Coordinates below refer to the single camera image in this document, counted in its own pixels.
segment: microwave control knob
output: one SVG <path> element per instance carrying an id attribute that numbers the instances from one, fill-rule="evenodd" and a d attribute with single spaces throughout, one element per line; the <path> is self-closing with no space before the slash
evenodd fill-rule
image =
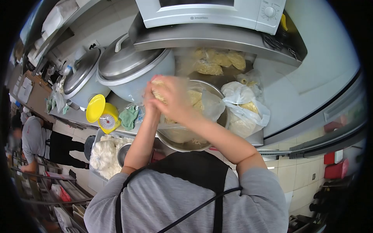
<path id="1" fill-rule="evenodd" d="M 271 6 L 268 6 L 264 9 L 264 14 L 268 17 L 268 18 L 272 18 L 276 15 L 276 10 L 271 7 Z"/>

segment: paper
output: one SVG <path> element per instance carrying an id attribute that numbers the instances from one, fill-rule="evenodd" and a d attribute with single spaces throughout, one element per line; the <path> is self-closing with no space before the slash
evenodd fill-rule
<path id="1" fill-rule="evenodd" d="M 17 95 L 17 92 L 18 92 L 18 86 L 15 85 L 13 88 L 13 95 Z"/>
<path id="2" fill-rule="evenodd" d="M 26 88 L 28 85 L 32 86 L 32 81 L 28 77 L 25 77 L 25 80 L 22 83 L 22 87 Z"/>
<path id="3" fill-rule="evenodd" d="M 28 98 L 30 96 L 30 93 L 32 91 L 32 86 L 29 84 L 26 87 L 23 87 L 23 85 L 19 88 L 19 92 L 17 97 L 19 100 L 25 104 L 27 104 Z"/>

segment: electrical outlet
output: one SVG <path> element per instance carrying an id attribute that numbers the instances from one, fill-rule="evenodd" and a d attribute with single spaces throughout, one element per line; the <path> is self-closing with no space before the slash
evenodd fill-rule
<path id="1" fill-rule="evenodd" d="M 92 42 L 88 45 L 88 48 L 89 48 L 91 45 L 93 45 L 93 44 L 96 44 L 95 47 L 99 47 L 99 46 L 100 46 L 100 43 L 99 43 L 97 40 L 94 40 L 94 41 L 92 41 Z"/>

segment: tile floor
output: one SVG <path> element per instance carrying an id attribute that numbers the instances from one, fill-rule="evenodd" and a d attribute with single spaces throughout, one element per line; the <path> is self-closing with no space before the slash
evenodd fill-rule
<path id="1" fill-rule="evenodd" d="M 60 121 L 57 121 L 53 126 L 53 131 L 69 135 L 73 137 L 73 141 L 80 141 L 83 143 L 88 136 L 96 134 L 96 130 L 74 129 Z M 320 136 L 322 136 L 320 130 L 315 130 L 297 138 L 265 148 L 288 150 L 290 147 Z M 207 151 L 228 164 L 237 174 L 235 171 L 236 165 L 229 162 L 220 152 L 212 150 Z M 79 160 L 88 162 L 83 152 L 72 151 L 71 155 Z M 309 211 L 308 206 L 313 202 L 313 195 L 318 191 L 319 186 L 324 183 L 324 169 L 326 165 L 323 164 L 323 158 L 324 155 L 298 160 L 289 160 L 288 157 L 280 157 L 279 160 L 265 162 L 270 171 L 275 173 L 279 178 L 281 188 L 285 193 L 289 215 L 302 214 L 305 216 L 312 216 L 313 213 Z M 65 165 L 60 166 L 64 168 L 64 173 L 66 174 L 68 174 L 70 169 L 73 170 L 76 173 L 77 183 L 92 195 L 96 194 L 94 190 L 88 187 L 89 170 L 77 169 Z"/>

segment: black pants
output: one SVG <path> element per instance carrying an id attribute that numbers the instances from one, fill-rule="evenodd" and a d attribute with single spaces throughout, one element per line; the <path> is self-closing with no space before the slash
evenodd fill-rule
<path id="1" fill-rule="evenodd" d="M 70 151 L 84 152 L 84 143 L 73 141 L 72 137 L 53 131 L 50 136 L 48 160 L 76 168 L 86 168 L 86 163 L 72 157 Z"/>

